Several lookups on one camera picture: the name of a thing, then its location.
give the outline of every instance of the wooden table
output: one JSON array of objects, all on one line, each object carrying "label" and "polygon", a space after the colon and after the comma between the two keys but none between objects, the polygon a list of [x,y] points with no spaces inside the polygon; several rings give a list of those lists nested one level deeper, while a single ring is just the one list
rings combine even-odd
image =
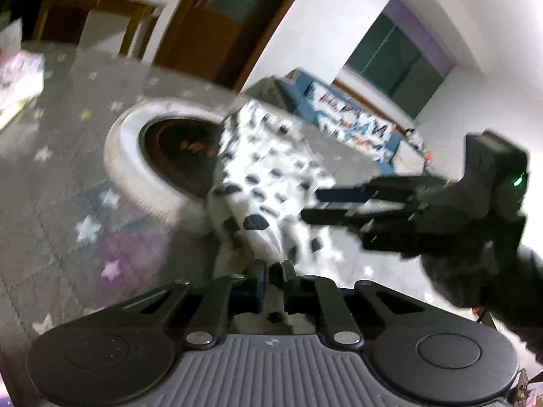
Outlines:
[{"label": "wooden table", "polygon": [[47,17],[54,7],[73,7],[85,11],[109,12],[130,18],[119,50],[120,55],[127,55],[138,26],[143,20],[149,19],[142,44],[136,55],[137,58],[141,59],[164,6],[161,3],[147,0],[43,0],[36,27],[34,28],[33,40],[39,41],[42,38]]}]

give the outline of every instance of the round screw head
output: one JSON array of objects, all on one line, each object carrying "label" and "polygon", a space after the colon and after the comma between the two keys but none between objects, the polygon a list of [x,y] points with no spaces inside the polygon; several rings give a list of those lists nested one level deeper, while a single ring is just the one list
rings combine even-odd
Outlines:
[{"label": "round screw head", "polygon": [[196,331],[189,333],[186,339],[190,344],[202,346],[213,341],[213,336],[207,332]]},{"label": "round screw head", "polygon": [[334,341],[338,344],[357,344],[360,341],[360,335],[355,332],[343,330],[334,335]]}]

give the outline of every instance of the gray ribbed plate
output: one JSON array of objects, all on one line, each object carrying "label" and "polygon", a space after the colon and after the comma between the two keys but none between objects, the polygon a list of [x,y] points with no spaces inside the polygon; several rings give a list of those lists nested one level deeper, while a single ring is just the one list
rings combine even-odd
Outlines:
[{"label": "gray ribbed plate", "polygon": [[[495,407],[505,402],[495,401]],[[229,335],[221,346],[186,353],[162,385],[131,407],[411,407],[352,352],[316,335]]]}]

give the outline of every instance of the crosshair logo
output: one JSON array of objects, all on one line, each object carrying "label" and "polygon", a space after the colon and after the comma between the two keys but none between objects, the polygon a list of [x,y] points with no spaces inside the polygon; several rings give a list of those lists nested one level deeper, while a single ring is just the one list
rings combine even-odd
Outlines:
[{"label": "crosshair logo", "polygon": [[268,346],[275,347],[277,346],[281,341],[279,341],[277,338],[270,338],[266,341],[264,341]]}]

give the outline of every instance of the door frame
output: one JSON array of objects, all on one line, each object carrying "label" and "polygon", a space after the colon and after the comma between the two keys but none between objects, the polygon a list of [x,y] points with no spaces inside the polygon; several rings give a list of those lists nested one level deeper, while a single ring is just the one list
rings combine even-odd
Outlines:
[{"label": "door frame", "polygon": [[[283,20],[284,16],[291,8],[295,0],[283,0],[278,10],[275,12],[271,22],[268,24],[268,27],[264,30],[262,36],[260,37],[257,45],[249,56],[248,61],[246,62],[243,70],[238,77],[234,91],[240,92],[243,88],[243,85],[248,80],[250,73],[256,65],[256,62],[259,60],[262,52],[264,51],[266,45],[270,41],[275,30],[278,28],[279,24]],[[165,66],[167,57],[172,51],[172,48],[175,45],[175,39],[179,33],[179,29],[185,20],[189,9],[195,4],[196,0],[180,0],[175,12],[168,24],[164,37],[160,42],[158,47],[158,52],[156,53],[155,59],[153,60],[154,65]]]}]

